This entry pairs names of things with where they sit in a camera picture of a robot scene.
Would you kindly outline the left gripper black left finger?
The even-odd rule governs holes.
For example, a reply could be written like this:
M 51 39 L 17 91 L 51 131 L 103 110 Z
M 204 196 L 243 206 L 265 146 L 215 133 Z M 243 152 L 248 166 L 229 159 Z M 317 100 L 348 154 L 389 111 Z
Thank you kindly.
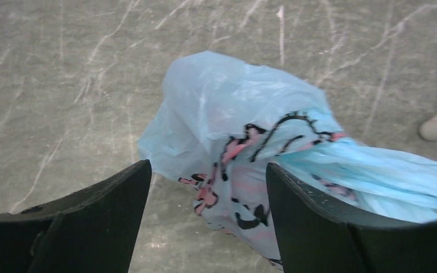
M 0 214 L 0 272 L 128 272 L 151 176 L 141 160 L 57 200 Z

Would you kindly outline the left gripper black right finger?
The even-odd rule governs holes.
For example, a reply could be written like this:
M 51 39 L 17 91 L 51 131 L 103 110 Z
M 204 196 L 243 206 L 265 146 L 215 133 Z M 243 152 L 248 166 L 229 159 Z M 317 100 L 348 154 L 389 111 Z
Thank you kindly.
M 285 272 L 437 272 L 437 221 L 416 224 L 359 209 L 274 163 L 266 183 Z

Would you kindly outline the light blue plastic bag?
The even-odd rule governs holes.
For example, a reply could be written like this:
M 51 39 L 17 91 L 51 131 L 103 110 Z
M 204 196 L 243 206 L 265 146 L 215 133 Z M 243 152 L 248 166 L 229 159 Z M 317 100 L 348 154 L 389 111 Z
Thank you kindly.
M 142 159 L 193 186 L 195 213 L 283 269 L 266 183 L 274 163 L 359 209 L 437 221 L 437 162 L 347 136 L 318 88 L 278 69 L 205 51 L 175 60 L 138 141 Z

